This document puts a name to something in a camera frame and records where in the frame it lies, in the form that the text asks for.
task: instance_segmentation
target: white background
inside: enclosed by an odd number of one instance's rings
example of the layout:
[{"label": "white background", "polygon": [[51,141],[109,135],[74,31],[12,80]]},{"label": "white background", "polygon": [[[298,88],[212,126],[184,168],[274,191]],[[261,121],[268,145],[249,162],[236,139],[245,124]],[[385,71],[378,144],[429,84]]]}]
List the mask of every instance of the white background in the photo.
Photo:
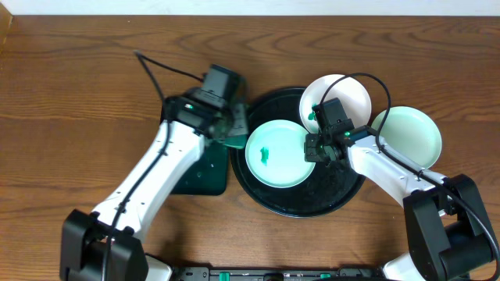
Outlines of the white background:
[{"label": "white background", "polygon": [[0,0],[13,15],[500,16],[500,0]]}]

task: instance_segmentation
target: white plate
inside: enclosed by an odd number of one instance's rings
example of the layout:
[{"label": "white plate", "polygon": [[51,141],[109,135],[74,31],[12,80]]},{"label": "white plate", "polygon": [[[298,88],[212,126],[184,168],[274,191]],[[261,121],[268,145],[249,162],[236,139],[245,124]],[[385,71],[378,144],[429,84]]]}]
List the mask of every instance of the white plate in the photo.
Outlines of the white plate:
[{"label": "white plate", "polygon": [[[384,114],[385,110],[375,118],[372,128],[378,129]],[[391,108],[380,135],[396,151],[425,168],[430,168],[441,154],[438,126],[429,116],[414,108]]]},{"label": "white plate", "polygon": [[307,130],[288,120],[273,120],[255,129],[248,139],[245,158],[250,172],[270,187],[293,187],[313,172],[306,162]]},{"label": "white plate", "polygon": [[[302,124],[310,133],[318,133],[318,122],[314,119],[313,106],[318,105],[327,88],[344,75],[331,74],[312,82],[302,94],[298,106]],[[346,78],[330,89],[325,101],[338,98],[345,114],[352,119],[354,127],[368,124],[372,113],[372,102],[365,87],[355,79]]]}]

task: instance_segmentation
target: light green plate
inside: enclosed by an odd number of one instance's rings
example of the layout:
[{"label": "light green plate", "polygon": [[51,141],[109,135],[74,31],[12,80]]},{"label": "light green plate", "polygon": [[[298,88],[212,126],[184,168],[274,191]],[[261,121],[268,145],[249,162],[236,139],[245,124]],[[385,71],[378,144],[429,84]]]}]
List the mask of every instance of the light green plate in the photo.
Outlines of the light green plate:
[{"label": "light green plate", "polygon": [[[378,129],[384,114],[385,110],[375,118],[372,128]],[[414,108],[391,108],[380,135],[396,151],[425,168],[430,168],[441,154],[438,126],[429,116]]]},{"label": "light green plate", "polygon": [[307,133],[304,127],[288,120],[273,120],[259,126],[250,135],[245,149],[250,172],[271,187],[293,187],[304,181],[315,165],[305,161]]}]

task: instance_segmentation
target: green mark on plate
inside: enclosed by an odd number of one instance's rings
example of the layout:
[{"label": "green mark on plate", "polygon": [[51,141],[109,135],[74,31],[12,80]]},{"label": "green mark on plate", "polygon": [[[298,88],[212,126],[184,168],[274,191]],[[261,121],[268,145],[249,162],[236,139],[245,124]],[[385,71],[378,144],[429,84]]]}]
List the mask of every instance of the green mark on plate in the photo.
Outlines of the green mark on plate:
[{"label": "green mark on plate", "polygon": [[316,118],[316,113],[314,113],[314,111],[311,111],[311,113],[309,114],[309,116],[307,116],[307,119],[309,120],[314,120]]},{"label": "green mark on plate", "polygon": [[262,157],[261,157],[260,161],[265,166],[267,166],[267,159],[269,158],[269,149],[267,149],[266,147],[263,147],[263,148],[260,149],[260,153],[262,154]]}]

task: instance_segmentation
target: black round tray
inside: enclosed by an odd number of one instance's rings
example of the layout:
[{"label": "black round tray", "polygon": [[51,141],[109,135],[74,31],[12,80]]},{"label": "black round tray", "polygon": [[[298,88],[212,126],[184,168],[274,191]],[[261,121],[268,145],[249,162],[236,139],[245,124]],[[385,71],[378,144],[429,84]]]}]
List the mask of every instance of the black round tray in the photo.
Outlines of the black round tray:
[{"label": "black round tray", "polygon": [[[285,119],[302,126],[298,104],[304,87],[273,91],[258,100],[248,110],[250,134],[260,125]],[[311,175],[302,183],[289,188],[270,187],[257,180],[248,169],[245,150],[230,150],[231,163],[243,189],[262,206],[290,217],[313,217],[335,211],[358,192],[365,177],[340,163],[326,167],[316,163]]]}]

